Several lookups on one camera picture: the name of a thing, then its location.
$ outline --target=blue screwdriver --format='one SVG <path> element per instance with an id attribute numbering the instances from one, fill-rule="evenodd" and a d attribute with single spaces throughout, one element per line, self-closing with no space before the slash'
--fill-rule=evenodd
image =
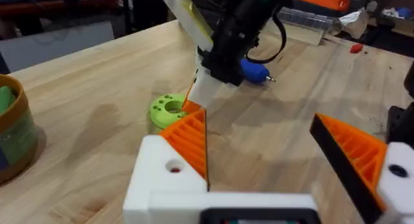
<path id="1" fill-rule="evenodd" d="M 246 59 L 242 59 L 240 65 L 246 80 L 253 84 L 262 84 L 265 81 L 276 82 L 264 65 L 252 63 Z"/>

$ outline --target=orange ribbed support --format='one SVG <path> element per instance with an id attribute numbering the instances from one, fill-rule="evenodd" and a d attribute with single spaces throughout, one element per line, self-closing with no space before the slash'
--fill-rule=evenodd
<path id="1" fill-rule="evenodd" d="M 337 145 L 346 155 L 354 170 L 374 195 L 377 203 L 385 208 L 376 193 L 387 145 L 381 140 L 334 118 L 317 113 Z"/>
<path id="2" fill-rule="evenodd" d="M 199 110 L 161 131 L 160 135 L 205 179 L 206 111 Z"/>
<path id="3" fill-rule="evenodd" d="M 193 113 L 201 109 L 201 106 L 199 104 L 196 104 L 188 100 L 188 94 L 190 93 L 192 87 L 193 84 L 191 84 L 190 88 L 188 89 L 186 99 L 181 107 L 181 110 L 187 113 Z"/>

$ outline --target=orange 3d printed part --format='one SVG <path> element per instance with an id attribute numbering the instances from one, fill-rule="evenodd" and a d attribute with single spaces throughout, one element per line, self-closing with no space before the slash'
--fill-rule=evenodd
<path id="1" fill-rule="evenodd" d="M 387 145 L 344 122 L 317 113 L 310 133 L 338 174 L 353 203 L 365 217 L 379 216 L 386 206 L 376 188 Z"/>
<path id="2" fill-rule="evenodd" d="M 206 110 L 170 125 L 160 135 L 203 177 L 207 178 Z"/>

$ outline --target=small red object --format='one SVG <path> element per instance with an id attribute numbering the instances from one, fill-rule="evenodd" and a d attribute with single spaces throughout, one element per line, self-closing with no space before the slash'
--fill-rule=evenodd
<path id="1" fill-rule="evenodd" d="M 362 48 L 364 47 L 364 45 L 357 43 L 356 45 L 353 45 L 351 47 L 351 50 L 349 51 L 350 53 L 358 53 L 360 51 L 362 51 Z"/>

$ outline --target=lime green 3d printed part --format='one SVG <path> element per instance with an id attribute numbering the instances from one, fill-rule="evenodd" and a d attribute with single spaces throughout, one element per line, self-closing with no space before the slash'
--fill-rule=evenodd
<path id="1" fill-rule="evenodd" d="M 7 86 L 0 87 L 0 115 L 3 114 L 10 105 L 13 104 L 15 96 L 11 88 Z"/>
<path id="2" fill-rule="evenodd" d="M 177 120 L 185 117 L 187 112 L 181 111 L 186 97 L 182 94 L 168 94 L 158 97 L 149 107 L 149 115 L 153 123 L 165 129 Z"/>

